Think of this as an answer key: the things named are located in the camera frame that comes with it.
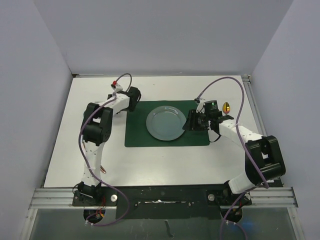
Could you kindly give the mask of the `teal round plate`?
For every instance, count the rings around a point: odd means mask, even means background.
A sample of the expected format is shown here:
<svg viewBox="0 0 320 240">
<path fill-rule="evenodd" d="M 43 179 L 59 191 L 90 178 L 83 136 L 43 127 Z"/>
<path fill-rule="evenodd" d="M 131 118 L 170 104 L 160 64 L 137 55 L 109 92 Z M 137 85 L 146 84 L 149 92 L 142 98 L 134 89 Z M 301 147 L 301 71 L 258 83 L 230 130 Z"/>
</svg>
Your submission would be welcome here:
<svg viewBox="0 0 320 240">
<path fill-rule="evenodd" d="M 159 106 L 146 118 L 146 128 L 152 137 L 160 141 L 173 141 L 184 134 L 183 126 L 187 119 L 176 107 Z"/>
</svg>

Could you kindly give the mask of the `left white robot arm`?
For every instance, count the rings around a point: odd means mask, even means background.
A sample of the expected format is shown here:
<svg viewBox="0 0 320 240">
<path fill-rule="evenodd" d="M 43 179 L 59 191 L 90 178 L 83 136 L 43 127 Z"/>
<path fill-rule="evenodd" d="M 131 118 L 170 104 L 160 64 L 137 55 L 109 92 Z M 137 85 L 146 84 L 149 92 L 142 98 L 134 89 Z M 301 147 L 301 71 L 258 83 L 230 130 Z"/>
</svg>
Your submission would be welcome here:
<svg viewBox="0 0 320 240">
<path fill-rule="evenodd" d="M 118 89 L 106 102 L 90 102 L 83 113 L 78 146 L 84 170 L 77 187 L 79 194 L 92 206 L 102 199 L 102 153 L 112 133 L 113 117 L 122 111 L 134 111 L 141 96 L 140 90 L 133 86 L 128 91 Z"/>
</svg>

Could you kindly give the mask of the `copper knife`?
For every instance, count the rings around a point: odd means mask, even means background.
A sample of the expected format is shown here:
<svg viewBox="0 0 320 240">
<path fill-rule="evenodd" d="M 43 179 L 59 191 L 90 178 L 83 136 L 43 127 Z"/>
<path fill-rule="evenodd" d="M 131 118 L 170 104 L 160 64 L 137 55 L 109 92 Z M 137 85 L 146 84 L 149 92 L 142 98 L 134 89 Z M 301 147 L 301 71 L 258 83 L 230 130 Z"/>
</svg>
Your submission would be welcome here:
<svg viewBox="0 0 320 240">
<path fill-rule="evenodd" d="M 100 171 L 103 173 L 103 174 L 106 174 L 106 170 L 105 170 L 105 168 L 101 165 L 100 166 Z"/>
</svg>

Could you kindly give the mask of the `dark green placemat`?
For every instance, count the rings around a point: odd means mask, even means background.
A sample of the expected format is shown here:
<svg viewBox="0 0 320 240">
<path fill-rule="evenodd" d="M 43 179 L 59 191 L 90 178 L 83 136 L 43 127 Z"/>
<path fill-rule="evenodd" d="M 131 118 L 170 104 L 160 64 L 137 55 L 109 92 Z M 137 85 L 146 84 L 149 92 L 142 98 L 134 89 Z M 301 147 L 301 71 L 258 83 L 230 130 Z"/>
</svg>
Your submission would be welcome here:
<svg viewBox="0 0 320 240">
<path fill-rule="evenodd" d="M 167 141 L 153 137 L 147 130 L 146 120 L 148 114 L 160 106 L 172 106 L 180 110 L 185 116 L 188 111 L 197 107 L 192 100 L 160 100 L 141 101 L 133 112 L 128 112 L 126 117 L 124 145 L 127 148 L 135 147 L 189 147 L 208 146 L 209 136 L 207 131 L 186 131 L 177 139 Z"/>
</svg>

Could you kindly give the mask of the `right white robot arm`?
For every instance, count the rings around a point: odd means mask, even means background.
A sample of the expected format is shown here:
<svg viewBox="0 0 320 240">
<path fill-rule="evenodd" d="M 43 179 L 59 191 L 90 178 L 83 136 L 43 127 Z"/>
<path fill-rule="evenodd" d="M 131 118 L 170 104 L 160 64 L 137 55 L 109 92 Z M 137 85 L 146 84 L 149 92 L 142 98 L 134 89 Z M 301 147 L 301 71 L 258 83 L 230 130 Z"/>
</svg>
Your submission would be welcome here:
<svg viewBox="0 0 320 240">
<path fill-rule="evenodd" d="M 227 189 L 222 192 L 227 204 L 235 204 L 241 198 L 241 193 L 286 173 L 278 139 L 272 135 L 263 136 L 239 125 L 236 118 L 219 110 L 216 100 L 200 101 L 196 109 L 189 110 L 182 129 L 212 131 L 218 137 L 225 137 L 243 148 L 244 171 L 227 181 Z"/>
</svg>

